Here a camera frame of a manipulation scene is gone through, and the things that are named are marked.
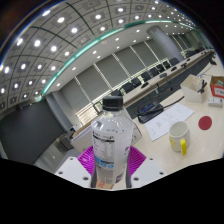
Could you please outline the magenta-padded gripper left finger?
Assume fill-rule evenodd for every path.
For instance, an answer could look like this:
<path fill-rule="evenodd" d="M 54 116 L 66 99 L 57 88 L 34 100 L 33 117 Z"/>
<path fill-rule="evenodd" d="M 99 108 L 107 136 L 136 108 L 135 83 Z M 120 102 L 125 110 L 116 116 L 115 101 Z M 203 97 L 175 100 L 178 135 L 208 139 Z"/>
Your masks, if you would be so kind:
<path fill-rule="evenodd" d="M 97 177 L 93 147 L 85 149 L 77 157 L 69 156 L 57 169 L 55 175 L 81 187 L 94 188 Z"/>

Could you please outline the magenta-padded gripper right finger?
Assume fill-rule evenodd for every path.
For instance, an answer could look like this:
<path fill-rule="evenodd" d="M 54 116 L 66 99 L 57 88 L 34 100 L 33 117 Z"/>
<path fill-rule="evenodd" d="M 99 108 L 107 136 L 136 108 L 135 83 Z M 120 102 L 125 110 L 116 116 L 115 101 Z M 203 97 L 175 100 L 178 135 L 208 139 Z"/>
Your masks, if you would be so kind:
<path fill-rule="evenodd" d="M 140 188 L 166 176 L 165 171 L 152 157 L 148 158 L 131 146 L 128 158 L 128 187 Z"/>

